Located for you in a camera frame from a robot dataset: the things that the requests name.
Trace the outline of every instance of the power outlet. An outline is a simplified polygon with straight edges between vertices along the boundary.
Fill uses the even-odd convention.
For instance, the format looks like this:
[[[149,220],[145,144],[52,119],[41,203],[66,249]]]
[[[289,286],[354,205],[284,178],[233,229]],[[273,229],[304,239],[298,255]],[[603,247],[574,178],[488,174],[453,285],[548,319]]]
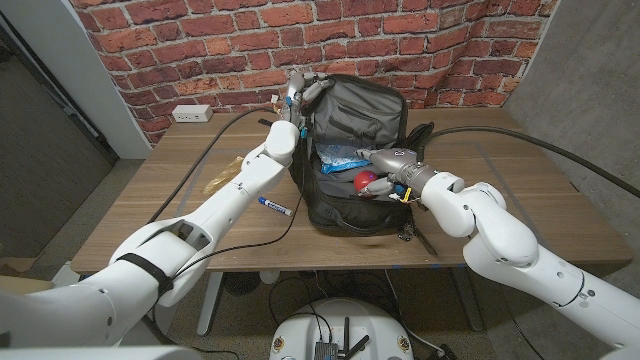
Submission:
[[[176,122],[207,122],[213,109],[209,105],[178,105],[172,114]]]

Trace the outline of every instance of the blue marker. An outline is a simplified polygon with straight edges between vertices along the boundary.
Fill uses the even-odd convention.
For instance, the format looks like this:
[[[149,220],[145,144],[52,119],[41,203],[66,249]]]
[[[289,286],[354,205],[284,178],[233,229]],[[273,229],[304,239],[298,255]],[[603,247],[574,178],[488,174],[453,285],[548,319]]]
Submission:
[[[260,202],[260,204],[262,205],[267,205],[268,207],[272,208],[273,210],[276,211],[280,211],[281,213],[287,215],[287,216],[291,216],[291,214],[293,214],[292,210],[287,209],[286,207],[276,204],[273,201],[267,200],[265,198],[263,198],[262,196],[258,198],[258,201]]]

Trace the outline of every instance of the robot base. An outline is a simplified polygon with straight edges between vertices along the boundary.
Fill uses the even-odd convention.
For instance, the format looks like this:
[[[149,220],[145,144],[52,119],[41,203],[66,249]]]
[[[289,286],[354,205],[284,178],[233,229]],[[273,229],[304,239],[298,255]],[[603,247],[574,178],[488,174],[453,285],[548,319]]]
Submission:
[[[351,357],[351,359],[413,359],[409,337],[398,321],[381,309],[364,301],[347,298],[329,298],[313,303],[316,313],[324,317],[331,326],[332,343],[340,354],[345,353],[345,340],[349,350],[368,335],[369,340]],[[309,305],[297,313],[311,313]],[[345,338],[345,318],[349,318],[348,335]],[[325,343],[329,341],[329,329],[322,319],[320,329]],[[331,347],[317,345],[320,330],[313,315],[300,314],[284,321],[273,336],[270,348],[270,360],[316,359],[316,348]],[[324,359],[337,360],[338,356],[324,356]]]

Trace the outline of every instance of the red ball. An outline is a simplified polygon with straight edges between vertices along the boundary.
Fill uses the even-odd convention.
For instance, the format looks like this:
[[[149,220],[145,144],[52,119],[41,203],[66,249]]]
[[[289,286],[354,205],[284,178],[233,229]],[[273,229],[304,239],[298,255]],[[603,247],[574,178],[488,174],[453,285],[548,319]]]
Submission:
[[[373,171],[363,171],[356,175],[353,179],[353,186],[356,188],[356,193],[359,192],[362,188],[369,185],[369,183],[378,180],[378,175]]]

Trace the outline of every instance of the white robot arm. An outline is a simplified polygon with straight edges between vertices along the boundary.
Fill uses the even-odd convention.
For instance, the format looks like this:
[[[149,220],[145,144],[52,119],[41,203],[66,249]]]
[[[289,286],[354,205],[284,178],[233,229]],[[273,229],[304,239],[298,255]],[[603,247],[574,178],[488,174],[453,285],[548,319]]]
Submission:
[[[640,300],[540,246],[493,186],[464,188],[464,180],[417,162],[407,149],[356,153],[389,173],[389,181],[410,186],[450,236],[477,229],[463,250],[473,271],[541,299],[614,348],[637,347]]]
[[[284,176],[300,134],[305,84],[322,77],[291,76],[282,119],[245,158],[242,171],[196,211],[140,228],[104,270],[76,285],[25,296],[0,292],[0,335],[8,346],[112,345],[156,301],[177,303],[208,262],[189,264],[211,254],[249,204]]]

